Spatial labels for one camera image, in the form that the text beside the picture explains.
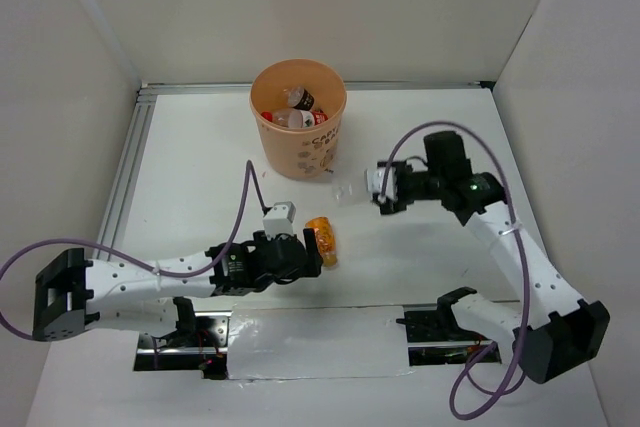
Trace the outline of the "orange juice bottle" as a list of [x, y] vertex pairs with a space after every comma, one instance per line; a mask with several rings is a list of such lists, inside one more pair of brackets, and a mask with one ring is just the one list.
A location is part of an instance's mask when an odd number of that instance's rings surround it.
[[327, 217], [309, 220], [305, 227], [314, 231], [316, 245], [325, 268], [334, 268], [338, 263], [337, 242], [332, 225]]

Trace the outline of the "clear bottle blue label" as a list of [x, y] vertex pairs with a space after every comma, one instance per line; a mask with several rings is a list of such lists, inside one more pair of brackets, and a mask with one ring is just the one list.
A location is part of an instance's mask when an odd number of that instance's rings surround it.
[[371, 203], [374, 193], [367, 171], [334, 175], [331, 180], [332, 199], [339, 207], [354, 206], [362, 203]]

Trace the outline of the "clear bottle red label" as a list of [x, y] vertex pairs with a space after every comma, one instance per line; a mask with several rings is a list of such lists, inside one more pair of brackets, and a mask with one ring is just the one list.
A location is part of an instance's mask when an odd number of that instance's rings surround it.
[[294, 108], [265, 111], [261, 113], [261, 116], [275, 125], [289, 129], [308, 129], [328, 120], [328, 116], [321, 111], [305, 111]]

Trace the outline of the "clear bottle black label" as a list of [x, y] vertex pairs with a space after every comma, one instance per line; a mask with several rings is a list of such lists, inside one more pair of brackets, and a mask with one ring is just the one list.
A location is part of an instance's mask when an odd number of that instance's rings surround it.
[[311, 111], [314, 108], [314, 96], [302, 86], [287, 89], [284, 91], [284, 95], [289, 108], [302, 111]]

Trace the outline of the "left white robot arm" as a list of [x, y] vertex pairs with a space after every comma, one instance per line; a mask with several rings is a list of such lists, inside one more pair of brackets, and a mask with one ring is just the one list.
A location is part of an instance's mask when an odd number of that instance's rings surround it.
[[32, 336], [54, 342], [114, 329], [184, 346], [197, 334], [193, 299], [261, 293], [273, 284], [316, 278], [322, 264], [310, 229], [301, 237], [257, 231], [240, 244], [155, 261], [151, 270], [88, 259], [83, 249], [71, 248], [36, 276]]

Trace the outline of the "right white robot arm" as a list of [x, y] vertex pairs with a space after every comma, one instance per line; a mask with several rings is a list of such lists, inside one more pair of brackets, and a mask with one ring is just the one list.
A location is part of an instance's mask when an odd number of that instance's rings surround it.
[[562, 277], [521, 226], [503, 183], [489, 172], [473, 172], [458, 133], [429, 134], [424, 146], [421, 171], [407, 161], [380, 161], [366, 172], [373, 202], [383, 215], [416, 201], [440, 202], [487, 249], [521, 303], [515, 311], [460, 287], [437, 301], [440, 334], [457, 339], [474, 332], [494, 341], [500, 358], [515, 360], [537, 384], [593, 359], [610, 322], [604, 304], [588, 302]]

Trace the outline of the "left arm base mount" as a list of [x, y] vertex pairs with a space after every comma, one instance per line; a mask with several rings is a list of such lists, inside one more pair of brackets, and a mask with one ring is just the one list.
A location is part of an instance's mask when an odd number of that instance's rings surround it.
[[139, 336], [133, 371], [199, 371], [203, 379], [227, 380], [231, 312], [198, 312], [184, 297], [171, 306], [177, 314], [172, 330], [161, 337]]

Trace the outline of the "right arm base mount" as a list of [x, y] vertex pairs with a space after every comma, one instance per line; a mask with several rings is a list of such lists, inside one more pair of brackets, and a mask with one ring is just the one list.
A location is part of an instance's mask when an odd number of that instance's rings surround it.
[[462, 329], [451, 310], [455, 302], [475, 293], [461, 287], [442, 295], [435, 307], [404, 310], [396, 319], [405, 329], [411, 367], [465, 364], [490, 344], [479, 333]]

